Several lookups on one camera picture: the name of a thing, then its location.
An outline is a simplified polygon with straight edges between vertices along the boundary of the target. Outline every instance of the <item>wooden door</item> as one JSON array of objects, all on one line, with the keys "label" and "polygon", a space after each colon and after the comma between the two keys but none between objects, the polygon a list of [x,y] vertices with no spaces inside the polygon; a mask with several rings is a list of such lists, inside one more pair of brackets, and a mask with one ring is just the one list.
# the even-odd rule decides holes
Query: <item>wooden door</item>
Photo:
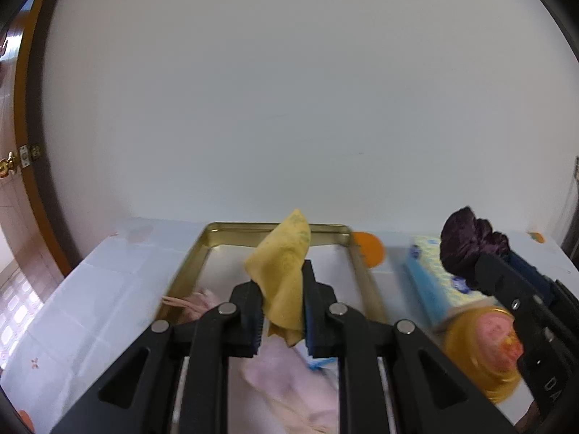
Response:
[{"label": "wooden door", "polygon": [[[28,63],[45,1],[30,0],[17,14],[0,58],[0,157],[7,159],[12,153],[18,163],[10,164],[11,171],[0,179],[0,227],[19,268],[43,301],[70,272],[35,179],[32,153],[42,152],[42,145],[28,143]],[[0,172],[2,166],[6,164],[0,162]]]}]

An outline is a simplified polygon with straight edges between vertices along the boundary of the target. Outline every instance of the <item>white wall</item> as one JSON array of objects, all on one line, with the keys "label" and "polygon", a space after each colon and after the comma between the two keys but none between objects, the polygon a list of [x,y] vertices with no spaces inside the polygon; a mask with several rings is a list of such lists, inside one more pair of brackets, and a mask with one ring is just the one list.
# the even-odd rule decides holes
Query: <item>white wall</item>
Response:
[{"label": "white wall", "polygon": [[579,65],[539,0],[60,0],[48,157],[87,253],[127,215],[561,240]]},{"label": "white wall", "polygon": [[4,270],[12,261],[14,261],[14,254],[6,241],[4,233],[0,229],[0,272],[2,272],[2,270]]}]

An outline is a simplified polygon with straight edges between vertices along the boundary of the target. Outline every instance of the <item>tissue box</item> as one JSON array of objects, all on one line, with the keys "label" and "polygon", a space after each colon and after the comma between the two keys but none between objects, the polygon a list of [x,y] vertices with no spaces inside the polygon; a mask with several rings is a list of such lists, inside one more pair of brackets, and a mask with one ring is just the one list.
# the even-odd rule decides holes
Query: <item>tissue box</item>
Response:
[{"label": "tissue box", "polygon": [[462,277],[444,270],[440,262],[440,239],[415,237],[406,268],[435,331],[444,330],[466,310],[496,304],[494,297],[470,290]]}]

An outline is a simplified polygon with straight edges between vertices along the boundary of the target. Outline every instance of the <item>tiled floor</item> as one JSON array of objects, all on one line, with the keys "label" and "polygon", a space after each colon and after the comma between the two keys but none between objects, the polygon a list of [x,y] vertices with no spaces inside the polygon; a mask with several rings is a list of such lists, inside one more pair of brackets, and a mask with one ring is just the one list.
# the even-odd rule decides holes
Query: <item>tiled floor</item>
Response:
[{"label": "tiled floor", "polygon": [[43,303],[18,269],[0,289],[0,367],[8,358]]}]

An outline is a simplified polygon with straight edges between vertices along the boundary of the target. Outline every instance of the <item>pink label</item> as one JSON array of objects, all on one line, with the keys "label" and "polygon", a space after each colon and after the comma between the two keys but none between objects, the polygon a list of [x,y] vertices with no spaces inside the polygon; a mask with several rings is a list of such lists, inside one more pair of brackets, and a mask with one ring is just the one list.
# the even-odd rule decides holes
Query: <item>pink label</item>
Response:
[{"label": "pink label", "polygon": [[484,361],[501,372],[516,369],[523,346],[516,337],[510,316],[488,312],[478,319],[476,338]]}]

